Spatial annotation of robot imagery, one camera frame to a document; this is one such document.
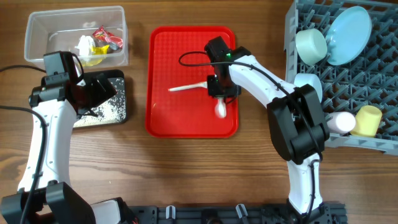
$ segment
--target yellow cup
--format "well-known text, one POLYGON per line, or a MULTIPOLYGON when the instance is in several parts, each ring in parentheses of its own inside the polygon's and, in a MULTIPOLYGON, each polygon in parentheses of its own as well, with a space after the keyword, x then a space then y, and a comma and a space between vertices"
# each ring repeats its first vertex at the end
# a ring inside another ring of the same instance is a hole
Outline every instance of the yellow cup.
POLYGON ((352 135, 374 138, 381 120, 381 110, 375 106, 363 106, 355 116, 355 128, 352 135))

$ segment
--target red tray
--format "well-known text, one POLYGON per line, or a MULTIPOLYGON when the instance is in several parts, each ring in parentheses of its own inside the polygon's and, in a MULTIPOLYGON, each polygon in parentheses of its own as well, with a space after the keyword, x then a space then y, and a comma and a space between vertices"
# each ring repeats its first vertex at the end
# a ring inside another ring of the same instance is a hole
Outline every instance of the red tray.
MULTIPOLYGON (((206 81, 213 67, 184 67, 181 54, 204 51, 209 40, 222 36, 235 48, 235 36, 227 27, 159 27, 150 37, 146 130, 158 138, 228 138, 238 128, 238 101, 227 105, 225 118, 217 118, 217 100, 207 89, 169 92, 169 88, 206 81)), ((209 62, 206 55, 187 55, 186 63, 209 62)))

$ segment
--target wooden surface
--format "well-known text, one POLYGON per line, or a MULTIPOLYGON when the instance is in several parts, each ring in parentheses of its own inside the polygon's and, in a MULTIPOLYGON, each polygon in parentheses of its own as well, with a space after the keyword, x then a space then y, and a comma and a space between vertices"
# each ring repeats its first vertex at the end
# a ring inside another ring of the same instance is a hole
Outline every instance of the wooden surface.
MULTIPOLYGON (((129 120, 74 130, 72 135, 70 177, 86 201, 122 197, 129 205, 157 206, 285 202, 286 162, 271 144, 266 109, 248 92, 239 97, 239 130, 229 139, 156 139, 146 132, 144 120, 152 30, 167 25, 228 26, 237 45, 283 77, 284 19, 291 1, 6 2, 0 5, 0 67, 26 64, 25 29, 31 12, 109 5, 125 10, 130 66, 120 69, 128 77, 129 120)), ((0 74, 0 105, 28 107, 27 97, 41 77, 27 69, 0 74)), ((16 192, 31 135, 31 115, 0 111, 0 197, 16 192)), ((326 149, 324 158, 320 168, 324 201, 345 203, 350 223, 398 223, 398 157, 338 148, 326 149)))

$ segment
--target candy wrapper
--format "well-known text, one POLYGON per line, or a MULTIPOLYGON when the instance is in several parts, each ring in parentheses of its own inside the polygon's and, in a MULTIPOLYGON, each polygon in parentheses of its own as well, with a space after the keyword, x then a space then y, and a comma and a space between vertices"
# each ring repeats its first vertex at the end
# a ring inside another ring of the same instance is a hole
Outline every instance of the candy wrapper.
POLYGON ((93 34, 93 37, 103 42, 107 42, 109 47, 113 50, 123 48, 122 38, 116 37, 114 34, 106 31, 104 26, 101 26, 98 30, 96 30, 93 34))

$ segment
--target black and white speckled surface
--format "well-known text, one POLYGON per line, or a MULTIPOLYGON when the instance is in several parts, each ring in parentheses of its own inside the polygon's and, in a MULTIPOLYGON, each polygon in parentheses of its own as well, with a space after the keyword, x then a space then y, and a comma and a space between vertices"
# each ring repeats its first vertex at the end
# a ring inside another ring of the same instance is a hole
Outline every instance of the black and white speckled surface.
POLYGON ((99 107, 93 108, 94 113, 98 114, 98 117, 83 116, 75 123, 74 128, 122 123, 127 118, 124 79, 109 78, 109 81, 118 93, 99 107))

